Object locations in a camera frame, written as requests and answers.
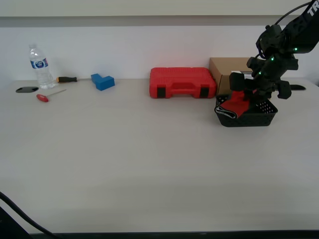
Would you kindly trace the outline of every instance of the blue toy block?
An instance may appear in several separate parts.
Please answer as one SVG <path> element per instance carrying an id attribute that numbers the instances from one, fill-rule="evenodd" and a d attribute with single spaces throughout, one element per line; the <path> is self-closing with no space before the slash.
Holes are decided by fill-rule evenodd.
<path id="1" fill-rule="evenodd" d="M 103 91 L 107 88 L 115 86 L 114 78 L 107 76 L 102 78 L 99 74 L 91 75 L 92 82 L 95 84 L 96 89 Z"/>

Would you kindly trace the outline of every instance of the toolbox handle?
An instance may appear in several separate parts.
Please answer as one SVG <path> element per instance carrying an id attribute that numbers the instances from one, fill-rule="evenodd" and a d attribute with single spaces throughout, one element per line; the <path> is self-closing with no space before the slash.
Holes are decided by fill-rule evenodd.
<path id="1" fill-rule="evenodd" d="M 195 93 L 195 85 L 193 83 L 175 82 L 171 86 L 172 94 L 192 94 Z"/>

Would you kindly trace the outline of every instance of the red handle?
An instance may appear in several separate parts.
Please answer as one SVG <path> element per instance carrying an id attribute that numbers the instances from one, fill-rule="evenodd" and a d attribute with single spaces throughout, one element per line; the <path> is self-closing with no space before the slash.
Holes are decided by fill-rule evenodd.
<path id="1" fill-rule="evenodd" d="M 193 83 L 175 82 L 171 85 L 172 94 L 193 94 L 196 88 Z"/>
<path id="2" fill-rule="evenodd" d="M 47 96 L 37 94 L 36 97 L 42 102 L 49 102 L 49 99 Z"/>

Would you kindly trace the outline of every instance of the red screwdriver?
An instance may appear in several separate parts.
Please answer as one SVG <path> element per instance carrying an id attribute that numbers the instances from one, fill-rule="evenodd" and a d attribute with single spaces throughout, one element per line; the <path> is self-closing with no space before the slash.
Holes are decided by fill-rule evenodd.
<path id="1" fill-rule="evenodd" d="M 62 92 L 62 91 L 58 91 L 58 92 L 52 93 L 52 94 L 47 95 L 47 96 L 37 94 L 36 97 L 37 97 L 40 101 L 42 101 L 42 102 L 49 102 L 48 96 L 52 96 L 52 95 L 58 94 L 58 93 L 60 93 L 60 92 Z"/>

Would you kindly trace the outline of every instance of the screwdriver handle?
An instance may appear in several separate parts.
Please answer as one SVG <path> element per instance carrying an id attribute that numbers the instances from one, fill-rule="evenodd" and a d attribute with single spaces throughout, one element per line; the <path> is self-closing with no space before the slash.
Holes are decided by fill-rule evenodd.
<path id="1" fill-rule="evenodd" d="M 300 85 L 290 85 L 292 91 L 304 91 L 306 88 Z"/>
<path id="2" fill-rule="evenodd" d="M 58 83 L 66 83 L 66 82 L 77 82 L 77 78 L 76 77 L 58 77 L 56 78 L 56 81 Z"/>
<path id="3" fill-rule="evenodd" d="M 36 97 L 38 98 L 38 100 L 40 100 L 42 102 L 49 102 L 49 99 L 47 96 L 37 94 Z"/>

